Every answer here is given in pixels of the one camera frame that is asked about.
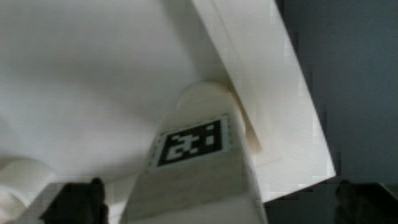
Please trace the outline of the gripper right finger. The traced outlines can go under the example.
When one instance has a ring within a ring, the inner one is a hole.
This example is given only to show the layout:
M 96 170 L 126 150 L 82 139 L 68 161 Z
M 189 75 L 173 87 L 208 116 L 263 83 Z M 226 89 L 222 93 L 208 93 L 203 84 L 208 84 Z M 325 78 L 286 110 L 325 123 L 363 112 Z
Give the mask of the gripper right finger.
M 398 224 L 398 198 L 379 183 L 340 182 L 334 224 Z

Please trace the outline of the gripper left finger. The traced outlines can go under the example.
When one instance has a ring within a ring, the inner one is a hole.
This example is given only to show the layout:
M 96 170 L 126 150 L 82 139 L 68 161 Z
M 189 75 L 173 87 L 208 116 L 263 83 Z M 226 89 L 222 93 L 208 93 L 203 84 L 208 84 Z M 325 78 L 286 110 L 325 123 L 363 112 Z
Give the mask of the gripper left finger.
M 109 224 L 105 184 L 100 178 L 89 183 L 68 183 L 39 216 L 45 224 Z

